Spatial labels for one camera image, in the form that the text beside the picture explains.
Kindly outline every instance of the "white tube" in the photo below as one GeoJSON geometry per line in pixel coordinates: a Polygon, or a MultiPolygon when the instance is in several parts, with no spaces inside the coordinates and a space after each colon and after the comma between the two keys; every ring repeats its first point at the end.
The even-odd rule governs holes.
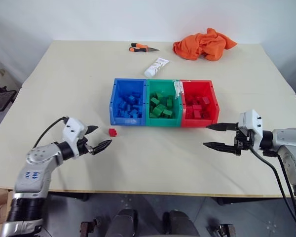
{"type": "Polygon", "coordinates": [[[144,72],[145,76],[147,78],[152,78],[168,62],[169,60],[166,60],[163,58],[157,58],[157,60],[144,72]]]}

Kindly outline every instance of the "cable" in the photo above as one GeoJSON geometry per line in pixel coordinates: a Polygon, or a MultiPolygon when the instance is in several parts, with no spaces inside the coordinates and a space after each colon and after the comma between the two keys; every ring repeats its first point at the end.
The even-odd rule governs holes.
{"type": "Polygon", "coordinates": [[[35,144],[34,144],[34,146],[33,146],[33,148],[35,148],[37,145],[38,145],[38,143],[39,143],[39,141],[42,139],[42,137],[49,131],[49,129],[51,129],[53,126],[55,126],[55,124],[56,123],[58,123],[59,121],[66,121],[67,120],[67,117],[61,117],[61,118],[59,118],[59,119],[57,119],[56,121],[54,121],[41,135],[40,135],[40,137],[38,138],[38,140],[35,142],[35,144]]]}
{"type": "Polygon", "coordinates": [[[274,172],[274,174],[275,174],[275,177],[276,177],[276,180],[277,180],[277,183],[278,183],[278,186],[279,186],[279,188],[280,188],[280,190],[281,190],[281,194],[282,194],[282,196],[283,196],[284,202],[285,202],[285,204],[286,204],[288,210],[290,211],[290,213],[291,213],[293,219],[294,219],[295,222],[296,222],[296,217],[294,216],[294,213],[293,213],[293,211],[292,211],[292,209],[291,209],[289,203],[287,202],[287,199],[286,199],[286,196],[285,196],[285,193],[284,193],[284,190],[283,190],[282,184],[281,184],[280,177],[278,176],[278,173],[277,173],[275,167],[274,167],[270,162],[268,162],[268,161],[266,161],[265,159],[263,159],[263,158],[262,158],[262,157],[261,157],[261,156],[260,156],[260,155],[259,155],[254,149],[253,149],[252,146],[250,147],[250,151],[251,151],[251,152],[252,152],[252,153],[253,153],[253,154],[254,154],[259,160],[261,160],[264,164],[268,165],[268,166],[273,170],[273,172],[274,172]]]}
{"type": "Polygon", "coordinates": [[[289,190],[290,195],[291,195],[291,199],[292,199],[292,203],[293,203],[294,211],[295,211],[295,217],[296,217],[296,201],[294,199],[294,195],[293,195],[293,191],[292,191],[292,188],[291,188],[291,184],[290,184],[290,182],[288,180],[288,177],[287,177],[287,174],[286,174],[286,171],[285,171],[285,167],[284,167],[284,164],[283,164],[283,161],[282,161],[281,157],[279,155],[277,155],[277,158],[278,158],[278,161],[280,162],[280,165],[281,165],[281,168],[282,168],[282,171],[283,171],[283,174],[284,174],[284,178],[285,178],[285,181],[286,181],[288,190],[289,190]]]}

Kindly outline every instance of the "green bin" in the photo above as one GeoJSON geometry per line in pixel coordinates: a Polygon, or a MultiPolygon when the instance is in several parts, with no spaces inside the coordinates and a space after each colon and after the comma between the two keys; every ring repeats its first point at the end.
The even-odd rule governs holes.
{"type": "Polygon", "coordinates": [[[161,127],[180,127],[182,119],[182,98],[179,93],[179,97],[175,98],[176,90],[174,87],[174,82],[176,80],[160,80],[160,79],[148,79],[146,81],[146,126],[161,126],[161,127]],[[166,105],[167,99],[172,97],[173,105],[170,110],[172,111],[172,116],[170,118],[151,118],[150,113],[151,106],[153,103],[150,101],[152,96],[155,96],[158,99],[158,96],[161,95],[160,103],[166,105]]]}

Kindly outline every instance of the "beige tabletop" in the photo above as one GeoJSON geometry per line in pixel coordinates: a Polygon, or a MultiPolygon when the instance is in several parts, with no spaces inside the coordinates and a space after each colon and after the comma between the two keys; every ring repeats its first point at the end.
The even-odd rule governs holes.
{"type": "MultiPolygon", "coordinates": [[[[158,52],[132,53],[129,42],[54,41],[0,125],[0,188],[11,188],[25,154],[54,120],[69,115],[100,128],[90,145],[106,140],[114,78],[145,78],[157,58],[170,60],[158,79],[210,79],[219,122],[237,122],[255,109],[264,130],[296,127],[296,96],[258,44],[239,44],[218,62],[188,61],[171,43],[145,42],[158,52]]],[[[61,141],[56,125],[40,142],[61,141]]],[[[52,174],[51,190],[161,193],[226,197],[280,197],[271,169],[250,152],[219,153],[202,145],[233,143],[234,132],[205,128],[115,126],[118,136],[95,157],[68,160],[52,174]]],[[[279,170],[277,159],[266,158],[279,170]]]]}

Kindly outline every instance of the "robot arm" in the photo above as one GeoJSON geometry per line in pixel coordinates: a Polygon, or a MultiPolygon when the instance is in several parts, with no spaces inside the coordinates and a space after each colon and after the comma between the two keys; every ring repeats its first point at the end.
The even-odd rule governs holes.
{"type": "MultiPolygon", "coordinates": [[[[256,156],[259,156],[257,151],[260,149],[263,150],[264,156],[278,157],[283,164],[284,176],[287,176],[289,183],[293,186],[296,197],[296,128],[276,129],[273,132],[263,131],[262,119],[254,110],[240,114],[238,123],[217,123],[209,125],[208,128],[216,131],[236,131],[233,146],[217,142],[203,143],[209,148],[234,153],[238,156],[241,155],[242,150],[251,150],[256,156]]],[[[276,169],[271,168],[278,176],[276,169]]]]}
{"type": "Polygon", "coordinates": [[[74,118],[65,118],[63,141],[33,148],[26,154],[26,163],[17,177],[14,196],[7,221],[3,224],[1,237],[33,236],[40,232],[42,209],[47,198],[51,173],[65,160],[103,151],[111,140],[96,147],[87,144],[86,134],[97,126],[85,126],[74,118]]]}

